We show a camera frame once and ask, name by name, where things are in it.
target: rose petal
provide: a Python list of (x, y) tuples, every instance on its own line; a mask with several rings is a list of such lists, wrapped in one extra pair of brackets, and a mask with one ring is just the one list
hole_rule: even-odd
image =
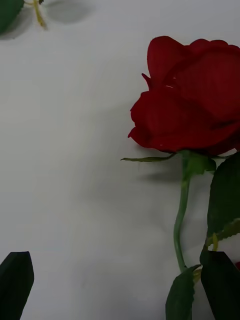
[(145, 128), (149, 135), (180, 133), (189, 126), (210, 126), (211, 115), (196, 105), (189, 104), (177, 91), (161, 87), (143, 92), (131, 109), (136, 127)]
[[(231, 144), (229, 144), (229, 148), (226, 147), (226, 141), (236, 132), (240, 132), (240, 122), (215, 130), (202, 128), (202, 131), (200, 131), (197, 128), (191, 127), (191, 130), (181, 132), (180, 134), (153, 137), (149, 144), (155, 149), (161, 146), (161, 150), (163, 151), (169, 150), (171, 146), (172, 152), (191, 149), (205, 151), (216, 156), (232, 149)], [(221, 148), (222, 142), (225, 148), (224, 151)]]
[(128, 138), (132, 138), (137, 144), (144, 148), (151, 148), (149, 142), (149, 136), (143, 129), (133, 128), (128, 135)]
[(214, 47), (227, 47), (228, 44), (227, 42), (223, 40), (213, 40), (213, 41), (208, 41), (206, 39), (198, 39), (192, 42), (189, 45), (189, 49), (194, 53), (198, 54), (204, 50), (211, 49)]
[(166, 83), (198, 101), (218, 120), (240, 119), (240, 50), (223, 47), (179, 63)]
[(178, 140), (188, 144), (192, 132), (197, 132), (196, 139), (200, 140), (201, 131), (209, 134), (213, 125), (211, 114), (165, 86), (143, 92), (131, 109), (131, 118), (136, 128), (129, 136), (141, 146), (161, 151), (179, 150)]
[(153, 39), (147, 51), (147, 64), (153, 86), (161, 85), (169, 70), (190, 54), (186, 46), (170, 38)]

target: rose bloom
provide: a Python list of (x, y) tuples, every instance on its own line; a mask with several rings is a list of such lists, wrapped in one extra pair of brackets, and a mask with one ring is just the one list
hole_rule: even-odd
[(219, 155), (240, 147), (240, 48), (198, 39), (182, 45), (153, 39), (147, 52), (149, 91), (131, 109), (128, 135), (140, 146)]

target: red petal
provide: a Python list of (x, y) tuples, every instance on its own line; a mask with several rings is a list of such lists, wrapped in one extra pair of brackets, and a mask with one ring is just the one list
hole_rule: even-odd
[(180, 132), (179, 134), (154, 137), (150, 141), (150, 145), (152, 148), (156, 149), (158, 149), (159, 146), (162, 146), (163, 151), (169, 150), (171, 146), (171, 151), (173, 152), (191, 149), (205, 151), (215, 156), (232, 149), (230, 146), (227, 150), (222, 152), (221, 143), (226, 146), (226, 140), (236, 132), (240, 132), (240, 122), (215, 130), (204, 127), (200, 130), (199, 128), (194, 128), (194, 126), (192, 126), (190, 130)]
[(202, 141), (202, 131), (209, 135), (208, 130), (213, 124), (210, 114), (181, 98), (170, 87), (143, 92), (131, 109), (131, 118), (136, 128), (130, 136), (138, 144), (168, 152), (182, 149), (189, 140), (194, 148), (192, 133), (196, 144), (201, 141), (201, 146), (204, 146), (208, 142)]
[(213, 40), (213, 41), (208, 41), (205, 39), (198, 39), (195, 40), (194, 42), (192, 42), (189, 45), (189, 49), (194, 53), (194, 54), (198, 54), (204, 50), (207, 49), (211, 49), (214, 47), (227, 47), (228, 44), (227, 42), (223, 41), (223, 40)]
[(132, 138), (137, 144), (144, 148), (151, 148), (149, 144), (149, 136), (143, 129), (133, 128), (128, 135), (128, 138)]
[(218, 121), (240, 118), (240, 50), (214, 48), (179, 63), (167, 83), (186, 99), (198, 101)]
[(169, 36), (153, 39), (147, 51), (148, 69), (153, 85), (161, 85), (169, 70), (189, 54), (186, 46)]

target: rose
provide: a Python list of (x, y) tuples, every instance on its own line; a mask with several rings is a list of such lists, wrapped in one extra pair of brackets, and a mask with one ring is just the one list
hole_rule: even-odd
[(240, 146), (240, 49), (222, 40), (151, 41), (149, 91), (131, 109), (129, 137), (163, 152), (219, 155)]

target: leaf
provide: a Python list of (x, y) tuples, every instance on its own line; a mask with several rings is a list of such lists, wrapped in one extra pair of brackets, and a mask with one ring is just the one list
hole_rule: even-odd
[(175, 278), (166, 300), (166, 320), (187, 320), (194, 301), (193, 271), (200, 264), (186, 269)]
[(11, 252), (0, 265), (0, 319), (19, 320), (34, 283), (29, 252)]
[(194, 175), (203, 175), (205, 171), (212, 173), (216, 171), (216, 162), (210, 157), (190, 150), (183, 150), (180, 153), (183, 156), (183, 160), (186, 162), (183, 177), (186, 181)]
[(213, 176), (207, 213), (207, 238), (211, 238), (213, 233), (216, 233), (218, 240), (237, 234), (239, 218), (240, 152), (237, 152), (220, 164)]
[(24, 6), (24, 0), (0, 0), (0, 34), (15, 20)]
[(173, 156), (175, 156), (175, 153), (171, 154), (169, 156), (165, 156), (165, 157), (149, 156), (149, 157), (146, 157), (146, 158), (123, 158), (121, 160), (133, 161), (133, 162), (161, 162), (161, 161), (164, 161), (164, 160), (168, 160), (168, 159), (172, 158)]
[(202, 252), (201, 282), (215, 320), (239, 320), (240, 272), (224, 252)]
[[(225, 225), (224, 229), (216, 234), (217, 240), (223, 240), (232, 236), (235, 236), (240, 233), (240, 219), (235, 219), (233, 222)], [(209, 247), (212, 245), (213, 236), (209, 237), (206, 240), (206, 245)]]

